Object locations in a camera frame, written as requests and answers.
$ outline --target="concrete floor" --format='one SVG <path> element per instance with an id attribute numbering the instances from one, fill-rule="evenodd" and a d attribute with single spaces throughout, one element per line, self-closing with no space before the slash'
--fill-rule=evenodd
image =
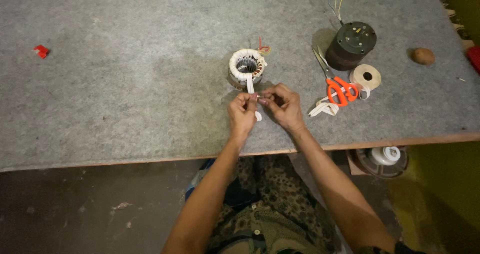
<path id="1" fill-rule="evenodd" d="M 317 199 L 303 155 L 290 155 Z M 333 160 L 346 173 L 344 152 Z M 159 253 L 184 191 L 204 160 L 74 167 L 0 174 L 1 253 Z M 401 228 L 386 183 L 352 177 L 390 232 Z M 124 209 L 113 208 L 127 202 Z"/>

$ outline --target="tape roll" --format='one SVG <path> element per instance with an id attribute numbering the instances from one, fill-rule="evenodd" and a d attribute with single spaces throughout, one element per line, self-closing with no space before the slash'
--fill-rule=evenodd
<path id="1" fill-rule="evenodd" d="M 350 73 L 350 82 L 373 90 L 382 82 L 382 76 L 375 67 L 361 64 Z"/>

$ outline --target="gray felt table cover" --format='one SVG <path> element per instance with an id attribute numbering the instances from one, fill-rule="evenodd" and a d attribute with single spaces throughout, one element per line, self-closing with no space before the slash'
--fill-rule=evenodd
<path id="1" fill-rule="evenodd" d="M 325 50 L 340 27 L 327 0 L 0 0 L 0 171 L 219 153 L 237 93 L 228 61 L 258 36 L 272 52 L 256 89 L 299 92 L 323 145 L 480 130 L 480 79 L 439 0 L 343 0 L 341 10 L 377 32 L 362 62 L 382 83 L 337 116 L 310 118 L 326 94 L 311 45 Z M 44 60 L 39 44 L 51 49 Z M 415 47 L 435 64 L 411 61 Z M 294 148 L 259 110 L 243 152 Z"/>

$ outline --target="left hand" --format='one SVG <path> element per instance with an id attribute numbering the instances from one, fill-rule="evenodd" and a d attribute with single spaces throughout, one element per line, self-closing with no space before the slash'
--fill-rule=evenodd
<path id="1" fill-rule="evenodd" d="M 228 105 L 230 139 L 244 142 L 254 128 L 257 118 L 257 93 L 239 93 Z"/>

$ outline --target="scissors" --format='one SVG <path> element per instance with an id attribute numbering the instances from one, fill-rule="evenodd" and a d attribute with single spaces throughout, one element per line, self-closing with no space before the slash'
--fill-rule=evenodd
<path id="1" fill-rule="evenodd" d="M 347 99 L 350 102 L 355 100 L 359 94 L 357 87 L 343 81 L 341 78 L 339 78 L 338 76 L 336 76 L 330 71 L 328 62 L 327 60 L 325 60 L 323 52 L 319 46 L 317 46 L 318 52 L 315 50 L 313 46 L 311 48 L 313 49 L 313 52 L 315 53 L 315 56 L 317 57 L 317 60 L 320 63 L 320 66 L 323 69 L 323 72 L 325 73 L 325 78 L 326 78 L 325 81 L 327 82 L 327 85 L 328 85 L 327 96 L 328 96 L 328 100 L 330 100 L 330 103 L 337 104 L 339 107 L 343 107 L 348 104 Z M 343 94 L 340 86 L 337 83 L 333 82 L 332 79 L 337 81 L 340 85 L 342 85 L 345 88 L 345 95 Z M 331 89 L 336 91 L 336 94 L 338 95 L 338 99 L 340 100 L 340 103 L 333 101 Z M 350 89 L 352 89 L 355 92 L 355 95 L 352 95 L 350 93 Z"/>

